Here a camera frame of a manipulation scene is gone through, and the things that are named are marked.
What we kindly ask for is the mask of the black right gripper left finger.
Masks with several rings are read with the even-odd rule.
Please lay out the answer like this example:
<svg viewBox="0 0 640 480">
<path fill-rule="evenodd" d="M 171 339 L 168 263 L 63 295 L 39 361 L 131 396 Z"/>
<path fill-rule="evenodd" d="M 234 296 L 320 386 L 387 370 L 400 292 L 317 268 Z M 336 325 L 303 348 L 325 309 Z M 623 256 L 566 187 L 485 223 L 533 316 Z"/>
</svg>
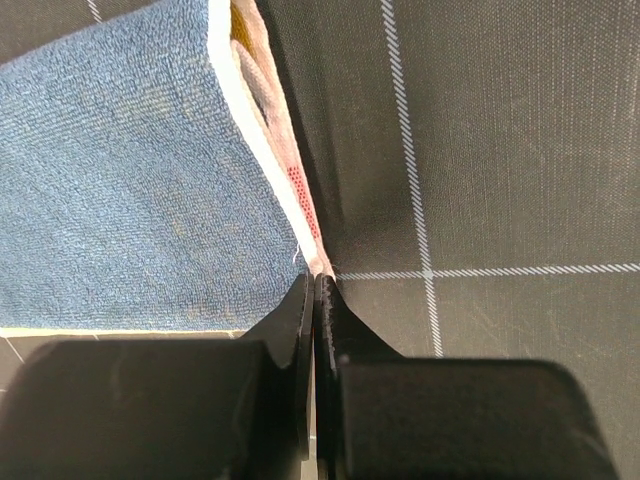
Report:
<svg viewBox="0 0 640 480">
<path fill-rule="evenodd" d="M 49 341 L 1 404 L 5 479 L 297 479 L 314 281 L 235 339 Z"/>
</svg>

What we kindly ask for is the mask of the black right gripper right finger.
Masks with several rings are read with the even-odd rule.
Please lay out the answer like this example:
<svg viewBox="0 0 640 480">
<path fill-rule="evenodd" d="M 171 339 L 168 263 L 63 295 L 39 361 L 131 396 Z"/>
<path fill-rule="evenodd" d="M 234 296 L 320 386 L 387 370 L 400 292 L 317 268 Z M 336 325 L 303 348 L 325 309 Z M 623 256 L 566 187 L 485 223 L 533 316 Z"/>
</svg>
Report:
<svg viewBox="0 0 640 480">
<path fill-rule="evenodd" d="M 591 406 L 561 365 L 406 357 L 319 276 L 314 313 L 322 479 L 614 479 Z"/>
</svg>

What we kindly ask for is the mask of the yellow printed towel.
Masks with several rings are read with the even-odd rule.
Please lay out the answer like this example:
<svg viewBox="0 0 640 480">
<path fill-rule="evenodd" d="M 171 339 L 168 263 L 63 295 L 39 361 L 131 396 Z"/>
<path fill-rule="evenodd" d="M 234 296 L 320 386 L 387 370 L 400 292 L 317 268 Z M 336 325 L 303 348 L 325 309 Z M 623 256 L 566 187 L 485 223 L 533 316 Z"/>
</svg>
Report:
<svg viewBox="0 0 640 480">
<path fill-rule="evenodd" d="M 1 68 L 1 324 L 247 329 L 332 270 L 253 1 L 157 1 Z"/>
</svg>

